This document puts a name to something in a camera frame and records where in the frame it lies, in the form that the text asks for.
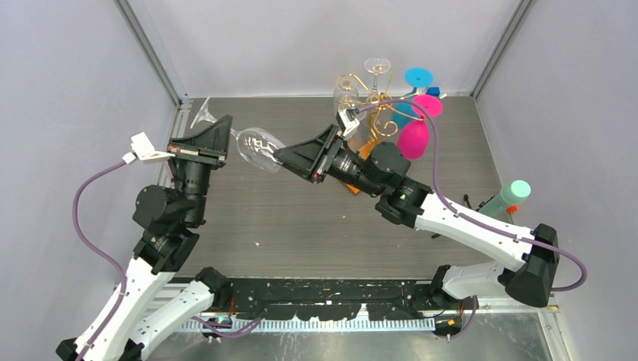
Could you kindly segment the clear wine glass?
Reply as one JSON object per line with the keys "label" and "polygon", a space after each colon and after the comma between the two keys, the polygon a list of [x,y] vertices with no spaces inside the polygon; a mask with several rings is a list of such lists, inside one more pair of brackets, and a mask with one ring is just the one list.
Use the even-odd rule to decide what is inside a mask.
{"label": "clear wine glass", "polygon": [[239,155],[244,161],[273,174],[281,169],[281,163],[275,158],[275,151],[285,145],[272,133],[258,127],[241,131],[230,127],[228,133],[235,139]]}
{"label": "clear wine glass", "polygon": [[357,113],[355,114],[355,116],[359,121],[363,121],[366,118],[367,112],[360,111],[360,109],[365,104],[366,104],[365,99],[360,99],[358,97],[352,98],[349,96],[344,96],[339,98],[339,100],[337,101],[336,107],[335,107],[335,113],[338,114],[340,111],[343,111],[346,109],[351,109],[351,110],[357,109]]}

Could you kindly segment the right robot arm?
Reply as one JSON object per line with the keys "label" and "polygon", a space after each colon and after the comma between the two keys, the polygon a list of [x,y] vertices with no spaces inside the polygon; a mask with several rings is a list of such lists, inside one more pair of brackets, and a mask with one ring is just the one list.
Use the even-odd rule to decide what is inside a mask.
{"label": "right robot arm", "polygon": [[528,306],[548,305],[560,257],[554,228],[514,226],[440,196],[407,176],[411,163],[393,143],[381,142],[366,159],[345,145],[335,125],[317,137],[276,150],[281,166],[311,183],[329,175],[378,198],[389,222],[436,233],[491,258],[471,265],[442,265],[428,287],[430,301],[450,308],[471,296],[510,296]]}

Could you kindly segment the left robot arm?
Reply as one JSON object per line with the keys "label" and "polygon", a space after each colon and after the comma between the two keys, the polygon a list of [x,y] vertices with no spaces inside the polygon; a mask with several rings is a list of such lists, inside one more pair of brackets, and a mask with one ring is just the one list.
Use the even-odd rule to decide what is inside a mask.
{"label": "left robot arm", "polygon": [[120,283],[98,317],[78,337],[60,342],[60,359],[146,360],[191,317],[229,305],[229,280],[207,267],[178,296],[147,314],[199,240],[210,175],[226,163],[231,128],[232,117],[226,115],[195,135],[170,139],[165,150],[157,150],[144,133],[132,136],[121,165],[167,162],[172,185],[151,184],[137,195],[132,219],[143,230],[141,239],[128,266],[117,267]]}

